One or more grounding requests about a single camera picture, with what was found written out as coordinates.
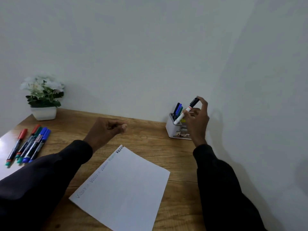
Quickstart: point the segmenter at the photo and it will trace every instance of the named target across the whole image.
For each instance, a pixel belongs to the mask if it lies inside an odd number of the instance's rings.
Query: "green cap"
[[[19,164],[22,163],[22,159],[23,159],[23,157],[19,157],[18,160],[17,160],[17,163],[19,163]]]
[[[37,129],[37,131],[36,131],[35,134],[34,134],[34,137],[35,137],[35,138],[40,134],[40,132],[41,132],[42,129],[43,129],[42,127],[39,127],[39,128]]]

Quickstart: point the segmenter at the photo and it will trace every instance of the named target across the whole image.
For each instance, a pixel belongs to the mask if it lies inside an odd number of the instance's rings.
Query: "red cap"
[[[18,136],[18,139],[23,139],[23,138],[26,136],[27,131],[28,131],[28,129],[23,129],[23,130],[20,132],[20,134],[19,134],[19,136]]]
[[[34,135],[35,132],[38,130],[38,128],[39,128],[40,126],[41,126],[40,124],[37,124],[37,125],[34,127],[34,129],[33,129],[33,131],[31,132],[31,134]]]

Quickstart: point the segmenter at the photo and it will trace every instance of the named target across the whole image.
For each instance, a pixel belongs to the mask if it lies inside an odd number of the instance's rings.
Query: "sleeve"
[[[258,210],[242,193],[232,167],[217,159],[207,144],[198,146],[193,155],[206,230],[266,230]]]
[[[0,181],[0,221],[39,230],[68,184],[92,156],[91,146],[75,140],[57,154],[40,157]]]

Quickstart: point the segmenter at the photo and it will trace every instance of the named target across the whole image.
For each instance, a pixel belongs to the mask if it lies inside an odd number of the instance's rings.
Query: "wooden desk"
[[[38,122],[31,115],[0,138],[0,161],[4,165],[23,128],[31,131],[39,123],[51,129],[51,135],[40,153],[42,156],[59,152],[73,140],[82,140],[98,116],[127,120],[128,131],[117,135],[80,167],[42,230],[110,230],[68,198],[121,144],[171,172],[153,230],[205,230],[197,185],[197,164],[192,156],[194,145],[190,140],[169,138],[165,123],[66,109],[58,109],[55,120]],[[18,167],[15,162],[10,169],[1,168],[0,174],[3,177],[4,173]]]

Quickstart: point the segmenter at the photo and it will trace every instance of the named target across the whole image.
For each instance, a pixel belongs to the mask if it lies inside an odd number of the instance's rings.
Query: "white pot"
[[[57,107],[31,108],[31,112],[38,121],[52,120],[56,118]]]

